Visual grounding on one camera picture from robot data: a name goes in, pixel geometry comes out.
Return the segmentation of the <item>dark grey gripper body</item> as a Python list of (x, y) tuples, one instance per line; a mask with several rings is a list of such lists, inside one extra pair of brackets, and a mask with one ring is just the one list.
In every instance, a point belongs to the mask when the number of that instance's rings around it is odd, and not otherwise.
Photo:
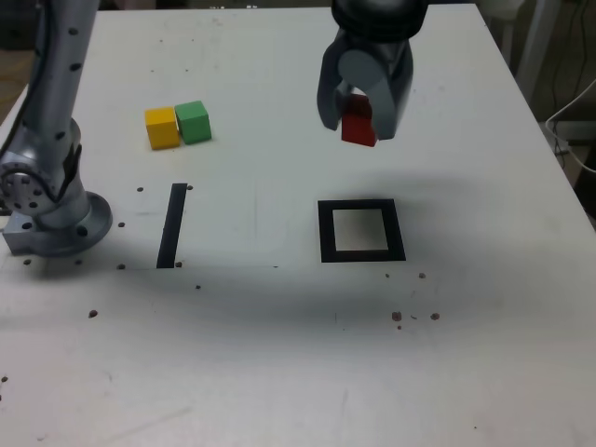
[(410, 42), (376, 42), (353, 34), (338, 34), (335, 40), (345, 46), (344, 59), (351, 61), (400, 61), (411, 52)]

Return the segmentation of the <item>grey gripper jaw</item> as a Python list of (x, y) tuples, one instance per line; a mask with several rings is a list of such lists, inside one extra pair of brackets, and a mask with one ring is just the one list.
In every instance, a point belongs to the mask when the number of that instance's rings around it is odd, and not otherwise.
[(343, 78), (338, 64), (346, 49), (345, 43), (331, 43), (323, 54), (317, 92), (317, 107), (323, 126), (337, 130), (342, 115), (341, 103), (344, 94), (340, 92)]
[(372, 128), (378, 140), (395, 137), (413, 80), (413, 54), (405, 48), (393, 71), (371, 54), (352, 49), (339, 60), (339, 74), (361, 90), (372, 108)]

